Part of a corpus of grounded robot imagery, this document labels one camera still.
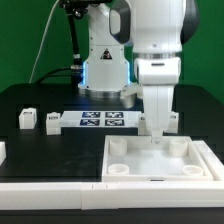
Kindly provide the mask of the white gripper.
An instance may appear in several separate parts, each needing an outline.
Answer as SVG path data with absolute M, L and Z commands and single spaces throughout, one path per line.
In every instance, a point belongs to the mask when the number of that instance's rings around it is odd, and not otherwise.
M 135 75 L 142 87 L 146 128 L 151 131 L 151 142 L 157 144 L 162 141 L 163 132 L 170 122 L 174 87 L 181 72 L 181 59 L 137 58 L 134 65 Z

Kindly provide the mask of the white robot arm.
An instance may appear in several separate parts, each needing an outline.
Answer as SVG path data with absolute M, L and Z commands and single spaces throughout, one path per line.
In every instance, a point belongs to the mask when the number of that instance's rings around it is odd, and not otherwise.
M 88 7 L 89 56 L 80 92 L 118 97 L 127 108 L 143 100 L 145 128 L 158 143 L 170 123 L 174 86 L 181 74 L 180 52 L 196 32 L 196 0 L 115 0 Z

